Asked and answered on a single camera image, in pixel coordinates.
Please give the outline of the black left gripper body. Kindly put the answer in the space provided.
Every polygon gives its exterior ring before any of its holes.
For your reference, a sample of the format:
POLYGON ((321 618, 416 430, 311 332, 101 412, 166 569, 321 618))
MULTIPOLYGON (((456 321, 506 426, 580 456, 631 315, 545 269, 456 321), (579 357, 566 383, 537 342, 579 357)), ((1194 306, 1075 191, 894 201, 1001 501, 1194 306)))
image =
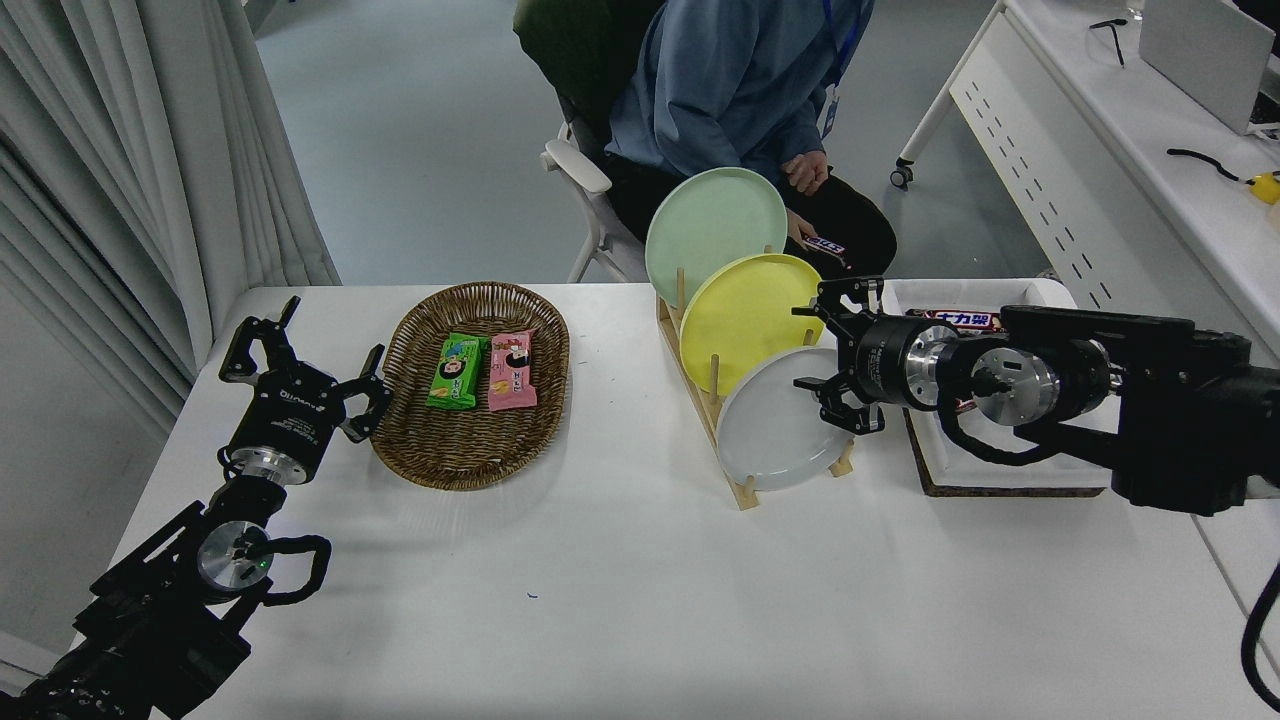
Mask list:
POLYGON ((319 466, 334 429, 346 418, 335 387, 337 379, 310 365, 261 374, 232 436, 232 452, 265 448, 303 468, 319 466))

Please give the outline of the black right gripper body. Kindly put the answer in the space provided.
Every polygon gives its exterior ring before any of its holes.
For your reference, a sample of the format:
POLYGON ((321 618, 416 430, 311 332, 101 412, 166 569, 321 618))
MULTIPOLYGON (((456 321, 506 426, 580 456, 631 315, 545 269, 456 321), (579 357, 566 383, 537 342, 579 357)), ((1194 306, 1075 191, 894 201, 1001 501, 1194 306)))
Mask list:
POLYGON ((865 404, 909 406, 905 365, 916 337, 916 319, 859 313, 851 333, 852 392, 865 404))

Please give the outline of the person's hand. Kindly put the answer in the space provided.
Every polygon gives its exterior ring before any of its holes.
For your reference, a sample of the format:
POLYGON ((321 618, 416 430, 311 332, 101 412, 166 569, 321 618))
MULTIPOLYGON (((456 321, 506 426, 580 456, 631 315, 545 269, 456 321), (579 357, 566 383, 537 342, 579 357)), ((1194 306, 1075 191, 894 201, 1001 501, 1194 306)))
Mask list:
POLYGON ((797 154, 785 161, 781 170, 788 184, 805 196, 813 196, 829 178, 828 158, 822 150, 797 154))

